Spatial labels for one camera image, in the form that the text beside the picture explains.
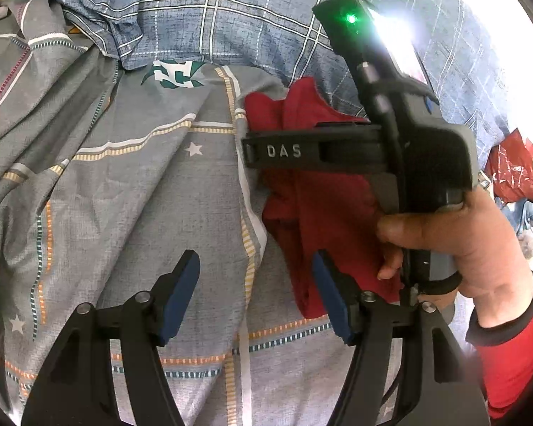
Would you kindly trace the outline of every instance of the person's right hand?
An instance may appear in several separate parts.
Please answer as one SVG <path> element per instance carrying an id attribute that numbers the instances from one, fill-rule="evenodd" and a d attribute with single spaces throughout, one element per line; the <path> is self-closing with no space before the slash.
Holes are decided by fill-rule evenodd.
<path id="1" fill-rule="evenodd" d="M 482 327 L 518 318 L 533 299 L 533 275 L 515 232 L 479 186 L 459 211 L 384 216 L 377 236 L 388 244 L 382 280 L 402 265 L 398 247 L 452 254 L 463 278 L 460 292 L 474 298 Z"/>

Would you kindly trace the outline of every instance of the white star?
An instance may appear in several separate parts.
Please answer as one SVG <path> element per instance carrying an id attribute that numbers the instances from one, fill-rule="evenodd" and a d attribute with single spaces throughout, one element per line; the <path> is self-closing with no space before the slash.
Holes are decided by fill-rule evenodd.
<path id="1" fill-rule="evenodd" d="M 186 152 L 190 153 L 190 157 L 193 157 L 194 155 L 203 155 L 201 153 L 202 146 L 196 146 L 193 142 L 190 143 L 190 146 L 187 149 L 184 149 Z"/>
<path id="2" fill-rule="evenodd" d="M 24 334 L 23 326 L 26 324 L 26 322 L 21 321 L 20 317 L 16 314 L 16 318 L 10 318 L 10 323 L 12 324 L 12 333 L 13 332 L 20 332 L 21 334 Z"/>

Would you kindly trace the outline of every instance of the plaid pattern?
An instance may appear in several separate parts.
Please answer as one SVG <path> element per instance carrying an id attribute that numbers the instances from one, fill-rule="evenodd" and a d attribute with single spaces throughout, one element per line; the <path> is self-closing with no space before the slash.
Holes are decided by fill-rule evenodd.
<path id="1" fill-rule="evenodd" d="M 253 65 L 286 85 L 311 75 L 336 109 L 358 115 L 353 81 L 311 7 L 322 0 L 58 0 L 68 20 L 126 69 L 154 59 Z M 509 132 L 506 87 L 488 33 L 462 0 L 370 0 L 415 27 L 444 117 L 466 124 L 483 167 Z"/>

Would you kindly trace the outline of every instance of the red dashed line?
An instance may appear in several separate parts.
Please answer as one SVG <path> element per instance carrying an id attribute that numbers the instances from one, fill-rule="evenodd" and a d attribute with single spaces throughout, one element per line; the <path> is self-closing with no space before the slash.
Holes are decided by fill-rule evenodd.
<path id="1" fill-rule="evenodd" d="M 18 59 L 18 61 L 16 62 L 16 65 L 14 65 L 14 67 L 12 68 L 12 70 L 10 71 L 10 73 L 8 74 L 4 82 L 2 83 L 2 86 L 0 86 L 0 96 L 2 95 L 6 87 L 9 85 L 10 81 L 12 81 L 14 74 L 20 68 L 21 64 L 24 62 L 24 59 L 26 59 L 29 53 L 30 53 L 30 48 L 26 48 L 24 52 L 22 53 L 20 59 Z"/>

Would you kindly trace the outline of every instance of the red garment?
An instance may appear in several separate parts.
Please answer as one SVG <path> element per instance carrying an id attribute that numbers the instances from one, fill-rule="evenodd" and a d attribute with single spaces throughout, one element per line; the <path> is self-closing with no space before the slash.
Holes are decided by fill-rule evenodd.
<path id="1" fill-rule="evenodd" d="M 359 120 L 327 105 L 313 78 L 294 83 L 281 101 L 251 93 L 245 108 L 252 131 L 308 129 L 323 121 Z M 311 273 L 311 258 L 319 249 L 327 250 L 336 266 L 354 277 L 363 290 L 389 302 L 399 300 L 399 277 L 377 279 L 383 262 L 375 235 L 379 208 L 364 177 L 298 170 L 265 170 L 263 177 L 271 189 L 263 223 L 285 254 L 296 303 L 305 318 L 325 314 Z"/>
<path id="2" fill-rule="evenodd" d="M 477 349 L 488 392 L 489 415 L 501 418 L 533 377 L 533 319 L 513 340 Z"/>

